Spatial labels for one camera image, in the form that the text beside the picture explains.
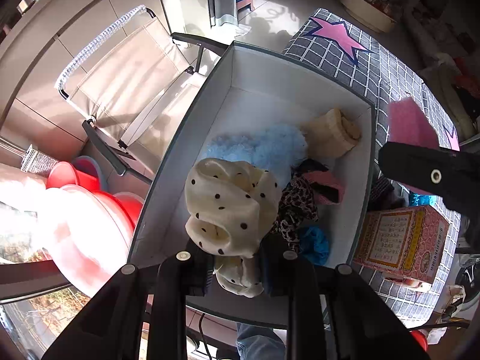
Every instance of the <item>pink sponge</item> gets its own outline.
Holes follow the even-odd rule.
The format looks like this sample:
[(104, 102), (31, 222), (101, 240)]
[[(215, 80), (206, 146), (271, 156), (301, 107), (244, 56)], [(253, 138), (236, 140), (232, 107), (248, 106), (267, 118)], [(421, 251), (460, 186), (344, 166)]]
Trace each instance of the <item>pink sponge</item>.
[[(428, 122), (427, 117), (411, 97), (391, 102), (388, 108), (389, 141), (438, 149), (438, 136)], [(431, 195), (429, 192), (408, 187), (419, 195)]]

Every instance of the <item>chair armrest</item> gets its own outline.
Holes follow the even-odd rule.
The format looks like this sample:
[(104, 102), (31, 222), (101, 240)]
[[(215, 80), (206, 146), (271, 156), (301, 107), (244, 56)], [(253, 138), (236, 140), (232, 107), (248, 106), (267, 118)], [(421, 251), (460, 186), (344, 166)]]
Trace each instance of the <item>chair armrest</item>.
[(82, 127), (85, 130), (90, 142), (95, 146), (95, 149), (97, 149), (100, 154), (105, 157), (105, 159), (112, 165), (113, 169), (115, 169), (117, 174), (123, 176), (126, 173), (130, 173), (132, 176), (135, 176), (144, 183), (147, 183), (148, 185), (152, 184), (152, 180), (133, 169), (130, 165), (123, 161), (123, 159), (118, 157), (113, 148), (107, 145), (102, 138), (98, 136), (97, 132), (90, 125), (88, 120), (83, 121)]
[(175, 39), (180, 42), (186, 42), (191, 44), (196, 44), (200, 47), (206, 48), (207, 50), (213, 51), (218, 56), (222, 56), (223, 53), (228, 49), (229, 45), (217, 42), (213, 39), (208, 39), (199, 35), (183, 34), (179, 32), (174, 32), (171, 35), (172, 39)]

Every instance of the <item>beige chair fabric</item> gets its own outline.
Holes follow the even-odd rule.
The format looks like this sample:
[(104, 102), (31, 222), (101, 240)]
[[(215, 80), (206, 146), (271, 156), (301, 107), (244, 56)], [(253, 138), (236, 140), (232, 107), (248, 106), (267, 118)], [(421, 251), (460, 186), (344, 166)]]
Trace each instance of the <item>beige chair fabric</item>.
[(122, 40), (91, 69), (69, 96), (68, 102), (96, 127), (118, 142), (127, 128), (148, 106), (157, 118), (137, 132), (128, 149), (155, 172), (185, 112), (205, 77), (188, 75), (177, 96), (163, 96), (189, 64), (157, 17)]

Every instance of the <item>folding chair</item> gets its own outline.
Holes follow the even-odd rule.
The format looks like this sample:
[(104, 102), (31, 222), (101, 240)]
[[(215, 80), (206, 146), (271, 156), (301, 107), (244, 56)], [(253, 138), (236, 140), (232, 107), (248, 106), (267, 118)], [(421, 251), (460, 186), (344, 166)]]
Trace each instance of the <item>folding chair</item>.
[[(69, 76), (134, 15), (145, 13), (152, 19), (110, 50), (72, 94), (66, 93)], [(195, 69), (189, 66), (174, 40), (199, 46)], [(85, 117), (82, 127), (88, 138), (116, 172), (121, 176), (131, 173), (150, 184), (149, 178), (132, 169), (119, 155), (140, 161), (155, 174), (206, 79), (198, 72), (203, 50), (222, 56), (227, 47), (197, 35), (169, 35), (155, 13), (140, 5), (81, 50), (63, 69), (55, 88)], [(106, 144), (98, 130), (113, 139), (118, 148)]]

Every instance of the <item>screw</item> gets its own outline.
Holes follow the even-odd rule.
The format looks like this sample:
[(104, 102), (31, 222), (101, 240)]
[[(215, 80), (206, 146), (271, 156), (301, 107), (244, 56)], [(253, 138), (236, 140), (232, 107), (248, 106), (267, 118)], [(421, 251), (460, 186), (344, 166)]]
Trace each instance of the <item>screw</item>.
[(124, 275), (132, 274), (133, 272), (135, 272), (135, 265), (132, 265), (132, 264), (126, 264), (126, 265), (124, 265), (124, 266), (121, 268), (121, 272), (122, 272)]
[(337, 266), (338, 273), (341, 275), (349, 275), (352, 273), (352, 268), (347, 264), (340, 264)]
[(442, 173), (438, 169), (433, 169), (430, 173), (430, 179), (432, 183), (438, 184), (442, 180)]
[(187, 261), (191, 257), (191, 254), (187, 251), (179, 251), (177, 253), (177, 260)]
[(295, 260), (297, 258), (297, 254), (293, 250), (285, 250), (283, 252), (283, 258), (285, 260)]

